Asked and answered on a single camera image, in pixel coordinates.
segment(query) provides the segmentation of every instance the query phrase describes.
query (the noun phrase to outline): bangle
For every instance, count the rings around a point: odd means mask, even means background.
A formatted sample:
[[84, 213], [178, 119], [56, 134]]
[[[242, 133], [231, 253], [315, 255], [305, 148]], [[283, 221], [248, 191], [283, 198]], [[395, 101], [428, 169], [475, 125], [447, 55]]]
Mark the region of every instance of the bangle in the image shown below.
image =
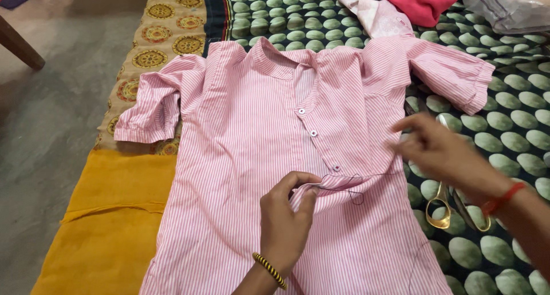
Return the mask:
[[496, 209], [502, 206], [503, 203], [509, 201], [515, 193], [517, 193], [519, 190], [521, 190], [524, 187], [525, 187], [525, 184], [523, 182], [518, 182], [514, 184], [508, 190], [508, 192], [506, 192], [501, 197], [489, 200], [485, 204], [481, 205], [481, 212], [483, 212], [484, 216], [488, 217], [489, 215], [493, 214], [493, 212], [495, 212]]
[[267, 269], [267, 271], [270, 272], [273, 278], [275, 278], [275, 281], [277, 281], [277, 283], [279, 284], [279, 287], [286, 291], [286, 283], [284, 282], [283, 278], [281, 278], [279, 273], [275, 270], [275, 268], [273, 268], [273, 266], [271, 266], [266, 261], [266, 259], [264, 259], [264, 257], [261, 256], [259, 253], [256, 253], [256, 252], [252, 253], [252, 257], [254, 257], [254, 259], [258, 263], [262, 264]]

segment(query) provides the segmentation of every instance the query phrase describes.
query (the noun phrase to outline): beige printed cloth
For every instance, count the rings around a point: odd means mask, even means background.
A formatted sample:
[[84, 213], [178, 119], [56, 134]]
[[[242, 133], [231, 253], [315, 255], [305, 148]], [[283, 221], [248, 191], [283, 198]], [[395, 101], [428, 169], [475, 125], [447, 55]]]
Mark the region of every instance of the beige printed cloth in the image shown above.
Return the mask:
[[205, 46], [204, 0], [148, 0], [141, 23], [134, 35], [132, 50], [117, 75], [117, 83], [107, 101], [108, 110], [99, 126], [94, 150], [174, 155], [181, 125], [174, 139], [154, 144], [116, 142], [113, 139], [118, 117], [133, 107], [142, 73], [159, 71], [180, 54], [202, 55]]

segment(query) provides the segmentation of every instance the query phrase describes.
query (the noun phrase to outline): pink striped shirt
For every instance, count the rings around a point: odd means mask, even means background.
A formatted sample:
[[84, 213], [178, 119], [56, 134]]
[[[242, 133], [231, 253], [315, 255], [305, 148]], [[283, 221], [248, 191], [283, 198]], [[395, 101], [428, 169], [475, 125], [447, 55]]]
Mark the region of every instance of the pink striped shirt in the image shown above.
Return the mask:
[[[408, 36], [365, 49], [277, 51], [260, 38], [210, 45], [140, 78], [115, 140], [182, 136], [176, 174], [141, 294], [228, 294], [260, 249], [260, 197], [292, 170], [324, 177], [291, 294], [451, 294], [385, 146], [404, 116], [412, 71], [468, 114], [494, 67]], [[297, 208], [303, 186], [291, 199]]]

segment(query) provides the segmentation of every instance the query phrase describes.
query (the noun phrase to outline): bed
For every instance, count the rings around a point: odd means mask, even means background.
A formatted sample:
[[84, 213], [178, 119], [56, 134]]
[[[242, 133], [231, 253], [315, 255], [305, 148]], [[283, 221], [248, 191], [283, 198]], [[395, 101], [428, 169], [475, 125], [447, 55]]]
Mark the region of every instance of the bed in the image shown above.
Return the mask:
[[[502, 36], [461, 0], [434, 28], [414, 26], [417, 38], [468, 52], [494, 66], [488, 102], [475, 116], [455, 109], [418, 79], [406, 90], [426, 101], [450, 128], [491, 164], [550, 200], [550, 57], [539, 34]], [[174, 176], [174, 139], [154, 144], [115, 142], [118, 116], [133, 106], [141, 73], [160, 70], [180, 54], [206, 56], [209, 44], [235, 40], [246, 50], [265, 36], [281, 51], [364, 47], [370, 39], [336, 0], [148, 0], [120, 68], [99, 134], [45, 258], [32, 294], [135, 294], [155, 254], [155, 237]], [[411, 208], [454, 294], [547, 294], [550, 288], [498, 220], [487, 233], [468, 228], [454, 212], [446, 230], [424, 215], [438, 183], [404, 164]], [[483, 224], [479, 208], [468, 210]]]

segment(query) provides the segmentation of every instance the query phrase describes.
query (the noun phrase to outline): grey floor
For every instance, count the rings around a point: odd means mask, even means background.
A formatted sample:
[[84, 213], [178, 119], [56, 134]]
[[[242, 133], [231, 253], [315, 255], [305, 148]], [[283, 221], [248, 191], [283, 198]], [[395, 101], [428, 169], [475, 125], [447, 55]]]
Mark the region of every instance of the grey floor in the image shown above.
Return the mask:
[[46, 60], [0, 46], [0, 294], [29, 294], [147, 0], [29, 0], [2, 15]]

